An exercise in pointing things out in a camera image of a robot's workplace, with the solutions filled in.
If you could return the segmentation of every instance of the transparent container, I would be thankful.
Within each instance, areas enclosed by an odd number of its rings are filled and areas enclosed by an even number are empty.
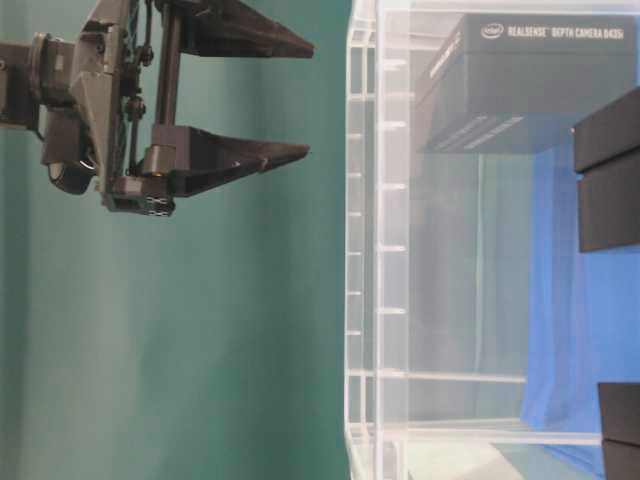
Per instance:
[[[603,476],[597,384],[640,380],[640,253],[579,252],[571,126],[637,84],[639,12],[354,0],[353,479]]]

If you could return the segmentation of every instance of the black object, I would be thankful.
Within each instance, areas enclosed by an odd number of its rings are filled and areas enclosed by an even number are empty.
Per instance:
[[[42,163],[56,187],[82,194],[97,176],[109,210],[166,217],[176,197],[307,155],[307,145],[225,138],[175,120],[182,54],[311,58],[312,44],[239,0],[144,0],[146,32],[138,45],[141,3],[98,0],[75,43],[48,34],[36,34],[30,46],[0,43],[0,125],[42,138],[39,107],[47,108]],[[152,145],[140,160],[140,75],[154,57],[154,4],[164,32]]]
[[[640,478],[640,384],[599,385],[607,480]]]
[[[630,16],[467,14],[418,80],[417,147],[544,151],[635,86],[636,56]]]
[[[640,243],[640,89],[575,127],[580,250]]]

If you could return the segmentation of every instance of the black box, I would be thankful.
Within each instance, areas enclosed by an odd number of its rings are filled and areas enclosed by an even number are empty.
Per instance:
[[[418,148],[537,153],[636,84],[630,16],[467,14],[416,85]]]
[[[601,383],[602,449],[607,480],[640,478],[640,384]]]
[[[578,182],[580,251],[640,243],[640,152],[589,170]]]

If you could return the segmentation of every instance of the realsense depth camera box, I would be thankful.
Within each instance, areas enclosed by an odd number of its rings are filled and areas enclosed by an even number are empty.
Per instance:
[[[636,84],[629,16],[467,14],[416,85],[418,148],[537,153]]]

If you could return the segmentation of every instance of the screw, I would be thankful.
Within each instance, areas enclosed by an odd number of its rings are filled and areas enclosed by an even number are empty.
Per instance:
[[[141,56],[142,64],[145,67],[150,66],[153,63],[153,58],[154,58],[153,48],[144,47],[142,50],[142,56]]]

